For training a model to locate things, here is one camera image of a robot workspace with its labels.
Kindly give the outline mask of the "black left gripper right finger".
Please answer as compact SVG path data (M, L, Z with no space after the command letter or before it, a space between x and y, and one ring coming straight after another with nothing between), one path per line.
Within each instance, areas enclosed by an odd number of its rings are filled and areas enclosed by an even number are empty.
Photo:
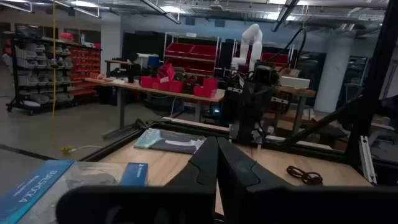
M292 185L242 152L225 138L218 138L220 189L276 189Z

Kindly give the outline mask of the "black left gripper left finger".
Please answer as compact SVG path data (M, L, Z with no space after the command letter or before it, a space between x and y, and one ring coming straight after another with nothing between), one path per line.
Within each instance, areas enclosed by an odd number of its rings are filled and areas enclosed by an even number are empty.
M186 166L165 186L198 187L215 185L218 167L218 141L209 137L189 159Z

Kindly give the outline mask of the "flat teal and dark package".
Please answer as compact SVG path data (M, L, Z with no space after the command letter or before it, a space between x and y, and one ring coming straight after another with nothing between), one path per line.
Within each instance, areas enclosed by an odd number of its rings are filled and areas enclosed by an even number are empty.
M204 136L149 128L137 139L134 147L139 149L155 149L183 154L194 154L205 140L206 137Z

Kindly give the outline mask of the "white rectangular box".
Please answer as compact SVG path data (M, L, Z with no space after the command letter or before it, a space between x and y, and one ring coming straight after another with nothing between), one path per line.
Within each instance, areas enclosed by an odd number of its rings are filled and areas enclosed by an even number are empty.
M304 78L281 76L279 82L281 86L295 89L308 89L310 86L310 80Z

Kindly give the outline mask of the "white rack with red bins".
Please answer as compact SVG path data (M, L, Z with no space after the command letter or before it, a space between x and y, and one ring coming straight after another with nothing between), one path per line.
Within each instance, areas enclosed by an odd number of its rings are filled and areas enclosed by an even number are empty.
M171 63L187 75L211 77L217 68L220 50L219 37L166 32L163 63Z

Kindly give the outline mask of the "plain white column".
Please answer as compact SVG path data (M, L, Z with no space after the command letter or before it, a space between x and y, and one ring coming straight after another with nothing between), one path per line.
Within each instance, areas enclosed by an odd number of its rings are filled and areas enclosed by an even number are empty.
M336 110L353 42L352 35L333 35L330 39L314 110L326 113Z

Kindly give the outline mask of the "long wooden work table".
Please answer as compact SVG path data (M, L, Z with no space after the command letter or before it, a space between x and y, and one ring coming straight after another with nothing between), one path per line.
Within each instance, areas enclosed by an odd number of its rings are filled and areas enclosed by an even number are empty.
M124 124L124 112L125 112L125 90L137 90L140 92L146 93L157 93L166 96L174 96L177 98L188 99L196 101L195 105L195 119L194 121L197 123L201 123L201 111L203 109L203 102L210 102L210 103L219 103L224 98L225 91L222 89L217 89L215 94L210 98L205 98L202 96L195 96L189 95L186 93L176 93L171 91L163 91L163 90L156 90L153 88L144 88L140 86L138 83L126 83L118 80L110 80L108 78L105 79L92 79L92 78L85 78L85 81L92 82L95 84L99 84L102 86L115 86L117 88L117 108L119 111L119 126L118 129L109 131L102 135L103 139L109 139L115 135L121 134L133 128L133 125L125 125Z

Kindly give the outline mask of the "blue DualShock controller box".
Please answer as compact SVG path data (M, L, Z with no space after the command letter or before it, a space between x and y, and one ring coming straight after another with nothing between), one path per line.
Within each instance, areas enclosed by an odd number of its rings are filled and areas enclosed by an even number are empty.
M0 224L58 224L55 207L64 193L82 185L145 186L148 170L147 163L47 160L0 198Z

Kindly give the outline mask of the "black rack with storage bins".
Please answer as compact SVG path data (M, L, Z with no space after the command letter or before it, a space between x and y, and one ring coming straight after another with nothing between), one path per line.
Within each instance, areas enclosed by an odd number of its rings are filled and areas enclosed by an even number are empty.
M96 84L85 78L100 74L100 48L9 31L3 34L14 84L8 112L20 109L33 115L73 107L96 95Z

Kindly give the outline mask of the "black diagonal frame brace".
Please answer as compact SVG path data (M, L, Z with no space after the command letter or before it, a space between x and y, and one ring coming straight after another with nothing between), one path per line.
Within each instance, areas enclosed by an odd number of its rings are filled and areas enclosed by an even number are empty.
M321 120L317 121L313 126L307 127L303 131L286 138L284 141L280 142L279 144L283 147L291 147L295 143L304 140L307 136L314 133L315 131L318 131L324 126L329 125L332 121L337 120L339 117L356 112L358 110L359 103L362 101L362 98L363 98L362 95L358 96L357 98L345 104L338 110L330 113Z

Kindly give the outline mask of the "black frame post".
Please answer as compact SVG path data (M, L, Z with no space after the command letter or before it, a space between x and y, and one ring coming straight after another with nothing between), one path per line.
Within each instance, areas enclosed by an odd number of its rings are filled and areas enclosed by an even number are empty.
M353 129L345 151L348 164L359 169L361 157L359 137L368 134L379 95L398 39L398 0L389 0L379 37L372 56L363 95L358 99Z

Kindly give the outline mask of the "aluminium extrusion bracket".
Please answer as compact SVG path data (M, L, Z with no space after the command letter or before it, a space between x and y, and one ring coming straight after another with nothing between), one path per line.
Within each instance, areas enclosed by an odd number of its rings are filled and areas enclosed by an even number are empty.
M360 136L359 152L364 178L371 184L377 184L376 173L367 136Z

